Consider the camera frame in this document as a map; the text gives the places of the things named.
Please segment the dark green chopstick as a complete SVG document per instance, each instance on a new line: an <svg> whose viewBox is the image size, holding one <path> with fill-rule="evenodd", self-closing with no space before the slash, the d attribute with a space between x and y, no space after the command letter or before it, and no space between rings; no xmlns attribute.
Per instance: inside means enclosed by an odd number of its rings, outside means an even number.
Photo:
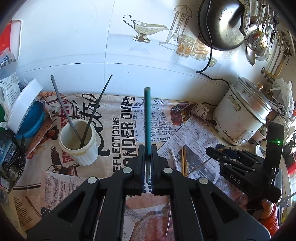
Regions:
<svg viewBox="0 0 296 241"><path fill-rule="evenodd" d="M151 172L151 89L144 89L144 146L145 146L145 176L149 183Z"/></svg>

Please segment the gold chopstick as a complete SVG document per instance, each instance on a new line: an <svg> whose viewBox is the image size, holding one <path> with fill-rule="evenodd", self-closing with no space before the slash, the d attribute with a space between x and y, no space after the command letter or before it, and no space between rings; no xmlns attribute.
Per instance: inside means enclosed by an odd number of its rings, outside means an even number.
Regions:
<svg viewBox="0 0 296 241"><path fill-rule="evenodd" d="M187 168L187 156L186 156L186 148L185 146L182 148L182 174L184 176L187 175L188 168Z"/></svg>

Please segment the white rice cooker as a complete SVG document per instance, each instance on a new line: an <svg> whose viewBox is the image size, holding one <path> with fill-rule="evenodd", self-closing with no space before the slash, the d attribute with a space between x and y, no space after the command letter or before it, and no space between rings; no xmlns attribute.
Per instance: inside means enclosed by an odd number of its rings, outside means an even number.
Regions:
<svg viewBox="0 0 296 241"><path fill-rule="evenodd" d="M238 77L213 112L218 135L233 145L241 145L266 123L271 112L267 97L251 81Z"/></svg>

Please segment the newspaper print tablecloth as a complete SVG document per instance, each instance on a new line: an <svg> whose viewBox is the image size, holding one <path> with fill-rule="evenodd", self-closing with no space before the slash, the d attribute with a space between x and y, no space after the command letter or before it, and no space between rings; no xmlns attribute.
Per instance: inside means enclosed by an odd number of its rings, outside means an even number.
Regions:
<svg viewBox="0 0 296 241"><path fill-rule="evenodd" d="M144 143L143 98L81 93L65 96L59 102L55 93L47 91L37 99L44 105L46 121L29 146L23 174L8 195L9 204L4 206L21 235L87 177L106 178L126 167ZM205 153L219 139L214 127L197 117L197 104L164 99L152 99L151 103L152 143L158 154L173 168L172 149L180 170L185 146L191 178L206 177L231 199L245 204L247 198L220 176L218 162ZM60 131L67 125L68 116L84 123L91 121L96 130L98 157L91 165L78 165L59 145Z"/></svg>

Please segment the white plastic bag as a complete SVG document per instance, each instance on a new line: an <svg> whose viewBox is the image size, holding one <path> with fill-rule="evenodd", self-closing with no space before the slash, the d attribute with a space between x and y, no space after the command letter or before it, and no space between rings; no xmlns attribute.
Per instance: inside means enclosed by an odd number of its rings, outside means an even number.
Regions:
<svg viewBox="0 0 296 241"><path fill-rule="evenodd" d="M285 108L287 118L290 118L295 108L292 95L292 82L285 82L283 78L276 79L274 80L270 91L273 93L275 99L278 100Z"/></svg>

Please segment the white ribbed cup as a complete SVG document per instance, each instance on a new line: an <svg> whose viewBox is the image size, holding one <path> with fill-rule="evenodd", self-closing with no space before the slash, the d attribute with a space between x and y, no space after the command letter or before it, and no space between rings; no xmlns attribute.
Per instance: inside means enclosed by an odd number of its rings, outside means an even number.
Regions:
<svg viewBox="0 0 296 241"><path fill-rule="evenodd" d="M81 166L91 165L98 157L97 133L93 125L88 129L83 147L69 123L61 129L58 141L61 149Z"/></svg>

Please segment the black mesh item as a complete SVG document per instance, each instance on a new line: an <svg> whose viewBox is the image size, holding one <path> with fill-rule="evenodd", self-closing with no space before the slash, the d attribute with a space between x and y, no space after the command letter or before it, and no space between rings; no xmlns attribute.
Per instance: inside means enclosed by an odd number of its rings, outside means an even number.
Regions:
<svg viewBox="0 0 296 241"><path fill-rule="evenodd" d="M1 188L11 193L26 165L26 143L11 130L1 133Z"/></svg>

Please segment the blue bowl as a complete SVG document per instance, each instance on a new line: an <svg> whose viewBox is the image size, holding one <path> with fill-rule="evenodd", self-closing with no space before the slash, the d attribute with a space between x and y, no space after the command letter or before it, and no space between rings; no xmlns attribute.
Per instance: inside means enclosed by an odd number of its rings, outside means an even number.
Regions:
<svg viewBox="0 0 296 241"><path fill-rule="evenodd" d="M45 111L41 102L35 101L16 134L16 139L32 138L44 123Z"/></svg>

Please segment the metal strainer ladle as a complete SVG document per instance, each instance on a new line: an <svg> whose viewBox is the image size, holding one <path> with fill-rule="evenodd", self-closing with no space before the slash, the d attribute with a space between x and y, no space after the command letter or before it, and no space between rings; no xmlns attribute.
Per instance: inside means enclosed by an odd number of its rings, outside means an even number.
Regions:
<svg viewBox="0 0 296 241"><path fill-rule="evenodd" d="M245 56L251 66L256 60L266 59L269 53L269 41L265 32L259 31L254 26L249 30L246 41Z"/></svg>

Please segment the white paper food bag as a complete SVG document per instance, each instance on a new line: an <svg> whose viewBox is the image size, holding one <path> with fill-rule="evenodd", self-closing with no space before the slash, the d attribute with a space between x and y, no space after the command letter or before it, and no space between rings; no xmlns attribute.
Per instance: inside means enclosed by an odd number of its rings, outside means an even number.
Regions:
<svg viewBox="0 0 296 241"><path fill-rule="evenodd" d="M23 85L16 73L1 80L1 106L6 115L9 115L22 90Z"/></svg>

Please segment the clear plastic zip bag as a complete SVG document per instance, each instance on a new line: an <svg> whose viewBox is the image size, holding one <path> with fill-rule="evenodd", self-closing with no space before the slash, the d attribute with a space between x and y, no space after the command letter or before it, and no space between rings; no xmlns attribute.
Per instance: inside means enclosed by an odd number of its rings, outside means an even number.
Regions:
<svg viewBox="0 0 296 241"><path fill-rule="evenodd" d="M16 70L16 58L9 49L5 49L1 52L1 69L0 69L0 78L1 80L9 77Z"/></svg>

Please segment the red box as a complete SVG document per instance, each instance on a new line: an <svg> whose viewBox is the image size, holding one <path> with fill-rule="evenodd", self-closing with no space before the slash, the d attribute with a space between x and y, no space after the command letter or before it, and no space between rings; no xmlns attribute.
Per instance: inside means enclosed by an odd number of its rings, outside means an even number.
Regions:
<svg viewBox="0 0 296 241"><path fill-rule="evenodd" d="M18 59L21 51L22 21L12 19L1 34L1 53L9 50Z"/></svg>

